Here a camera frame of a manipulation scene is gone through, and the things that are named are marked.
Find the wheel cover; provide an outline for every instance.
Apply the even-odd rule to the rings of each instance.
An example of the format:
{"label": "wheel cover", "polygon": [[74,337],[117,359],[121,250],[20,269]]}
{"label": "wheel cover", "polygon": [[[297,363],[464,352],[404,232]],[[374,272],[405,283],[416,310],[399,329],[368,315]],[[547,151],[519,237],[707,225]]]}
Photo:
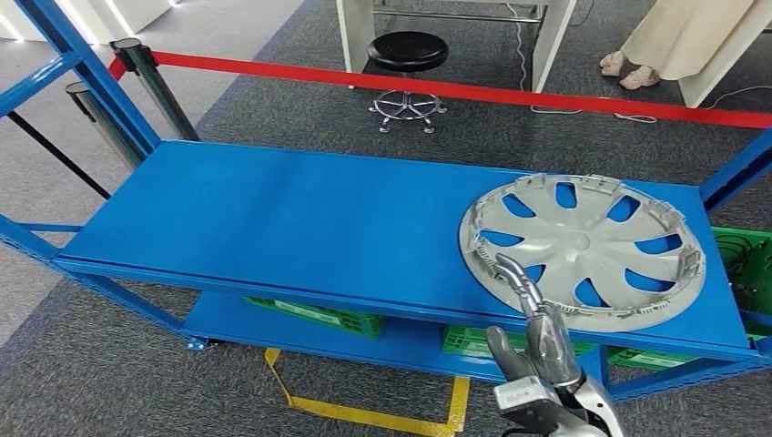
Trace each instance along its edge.
{"label": "wheel cover", "polygon": [[466,211],[459,239],[474,277],[520,312],[491,269],[495,254],[541,269],[537,285],[576,330],[662,323],[688,308],[705,281],[705,256],[681,213],[613,178],[518,178]]}

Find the yellow floor tape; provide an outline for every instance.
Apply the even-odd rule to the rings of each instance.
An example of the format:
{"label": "yellow floor tape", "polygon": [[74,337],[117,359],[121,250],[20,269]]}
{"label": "yellow floor tape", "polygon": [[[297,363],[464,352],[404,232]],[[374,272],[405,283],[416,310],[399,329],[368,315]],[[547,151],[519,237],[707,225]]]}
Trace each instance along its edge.
{"label": "yellow floor tape", "polygon": [[451,408],[448,412],[447,423],[419,421],[418,419],[411,419],[409,417],[394,416],[382,412],[369,412],[358,408],[336,405],[334,403],[292,396],[284,385],[284,382],[281,380],[279,373],[276,372],[275,364],[276,360],[279,359],[280,353],[281,351],[278,349],[266,349],[265,360],[270,371],[273,373],[273,376],[276,377],[276,381],[279,382],[281,391],[287,398],[287,404],[292,408],[341,421],[362,423],[395,431],[412,432],[414,434],[426,435],[429,437],[453,437],[456,432],[463,431],[463,422],[466,417],[466,403],[469,397],[468,378],[457,376],[453,380]]}

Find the red barrier rope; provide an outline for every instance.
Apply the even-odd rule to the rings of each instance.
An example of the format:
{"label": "red barrier rope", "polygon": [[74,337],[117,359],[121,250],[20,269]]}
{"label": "red barrier rope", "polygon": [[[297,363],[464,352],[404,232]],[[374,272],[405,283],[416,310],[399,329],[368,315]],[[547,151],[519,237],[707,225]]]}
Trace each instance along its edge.
{"label": "red barrier rope", "polygon": [[115,80],[120,80],[121,77],[126,73],[126,66],[123,64],[123,62],[115,58],[113,59],[113,62],[110,63],[110,66],[107,67],[107,71],[110,72],[110,75]]}
{"label": "red barrier rope", "polygon": [[263,62],[238,61],[235,59],[180,55],[168,52],[153,52],[153,57],[156,59],[156,62],[161,65],[183,66],[187,68],[222,71],[242,75],[358,86],[361,88],[395,89],[399,91],[410,91],[417,94],[436,94],[443,97],[510,105],[533,105],[537,107],[559,108],[564,110],[581,109],[583,111],[606,114],[635,114],[638,116],[650,116],[660,119],[691,121],[721,126],[754,127],[759,129],[772,127],[772,114],[757,112],[688,108],[677,105],[636,102],[618,98],[535,94],[505,88],[471,86],[432,80],[407,79],[403,77],[345,73],[342,71],[306,66],[284,66]]}

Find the stool base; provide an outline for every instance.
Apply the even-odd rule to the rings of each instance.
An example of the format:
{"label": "stool base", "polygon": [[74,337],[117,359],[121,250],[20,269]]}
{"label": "stool base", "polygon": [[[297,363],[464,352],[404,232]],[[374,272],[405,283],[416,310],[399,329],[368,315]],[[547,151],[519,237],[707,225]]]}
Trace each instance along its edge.
{"label": "stool base", "polygon": [[[417,96],[429,97],[429,99],[417,99]],[[433,134],[434,126],[432,125],[429,116],[432,114],[444,114],[448,112],[448,108],[445,107],[442,100],[435,95],[415,95],[408,92],[389,91],[381,94],[372,101],[370,112],[383,116],[383,121],[381,122],[381,127],[379,129],[383,134],[387,134],[391,130],[389,122],[392,120],[423,120],[423,123],[426,125],[423,128],[423,131],[427,134]]]}

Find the lower shelf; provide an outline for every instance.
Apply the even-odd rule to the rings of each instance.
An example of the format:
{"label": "lower shelf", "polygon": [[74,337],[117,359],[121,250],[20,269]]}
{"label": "lower shelf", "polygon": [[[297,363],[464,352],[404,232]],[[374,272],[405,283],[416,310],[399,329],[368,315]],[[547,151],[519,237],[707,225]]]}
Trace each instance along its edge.
{"label": "lower shelf", "polygon": [[[231,293],[204,291],[185,320],[188,335],[279,348],[399,369],[503,381],[493,360],[442,351],[442,325],[390,318],[377,340],[320,326],[280,312],[249,305]],[[579,359],[599,381],[600,354]]]}

